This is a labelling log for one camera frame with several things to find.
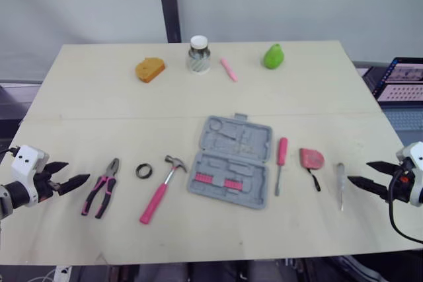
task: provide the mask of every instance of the white jar lid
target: white jar lid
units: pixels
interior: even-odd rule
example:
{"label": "white jar lid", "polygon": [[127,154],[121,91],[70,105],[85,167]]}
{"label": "white jar lid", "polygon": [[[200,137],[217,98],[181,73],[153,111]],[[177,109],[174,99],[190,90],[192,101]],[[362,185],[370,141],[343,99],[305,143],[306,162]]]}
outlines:
{"label": "white jar lid", "polygon": [[191,46],[194,49],[201,50],[207,47],[208,40],[205,36],[193,36],[191,38]]}

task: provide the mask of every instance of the black rubber ring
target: black rubber ring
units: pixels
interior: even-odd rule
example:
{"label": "black rubber ring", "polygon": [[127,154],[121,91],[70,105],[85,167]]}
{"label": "black rubber ring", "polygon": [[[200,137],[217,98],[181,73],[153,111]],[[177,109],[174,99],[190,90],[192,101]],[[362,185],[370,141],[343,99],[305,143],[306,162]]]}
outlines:
{"label": "black rubber ring", "polygon": [[[146,174],[146,175],[141,175],[140,173],[139,173],[139,171],[144,167],[144,166],[148,166],[148,168],[150,169],[150,171],[148,171],[148,173]],[[139,178],[149,178],[151,175],[152,175],[152,173],[153,173],[153,168],[151,167],[151,165],[150,164],[148,164],[148,163],[143,163],[143,164],[140,164],[138,167],[137,167],[137,169],[135,170],[135,174],[139,177]]]}

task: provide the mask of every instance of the screwdriver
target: screwdriver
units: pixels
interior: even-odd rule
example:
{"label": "screwdriver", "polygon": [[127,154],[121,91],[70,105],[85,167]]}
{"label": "screwdriver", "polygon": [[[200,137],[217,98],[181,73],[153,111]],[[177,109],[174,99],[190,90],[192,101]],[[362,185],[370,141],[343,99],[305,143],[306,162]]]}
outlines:
{"label": "screwdriver", "polygon": [[286,151],[288,149],[288,139],[280,138],[278,145],[278,178],[276,179],[275,195],[279,196],[280,193],[280,173],[282,166],[285,165]]}

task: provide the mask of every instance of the gray plastic tool case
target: gray plastic tool case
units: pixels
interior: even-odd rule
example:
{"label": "gray plastic tool case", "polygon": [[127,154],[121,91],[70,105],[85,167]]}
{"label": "gray plastic tool case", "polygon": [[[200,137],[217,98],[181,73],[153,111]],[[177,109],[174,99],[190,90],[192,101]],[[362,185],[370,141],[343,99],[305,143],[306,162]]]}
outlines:
{"label": "gray plastic tool case", "polygon": [[250,208],[266,206],[272,128],[210,116],[200,139],[188,181],[188,191]]}

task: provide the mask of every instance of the pink hammer handle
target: pink hammer handle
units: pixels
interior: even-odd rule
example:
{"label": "pink hammer handle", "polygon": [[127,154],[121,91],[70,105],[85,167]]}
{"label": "pink hammer handle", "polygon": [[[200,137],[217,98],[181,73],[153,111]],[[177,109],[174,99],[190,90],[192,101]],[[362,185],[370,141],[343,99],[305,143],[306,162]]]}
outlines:
{"label": "pink hammer handle", "polygon": [[139,219],[139,221],[143,224],[148,225],[150,222],[156,208],[159,206],[161,199],[166,193],[167,185],[165,183],[161,184],[157,191],[154,193],[153,198],[149,202],[147,208],[145,209],[143,215]]}
{"label": "pink hammer handle", "polygon": [[229,63],[225,58],[220,59],[220,63],[223,65],[223,67],[226,70],[226,73],[229,75],[229,77],[232,79],[232,81],[237,82],[238,76],[235,74],[234,71],[232,71],[232,67],[229,66]]}
{"label": "pink hammer handle", "polygon": [[278,149],[278,165],[285,165],[287,149],[288,149],[288,139],[280,138],[279,149]]}

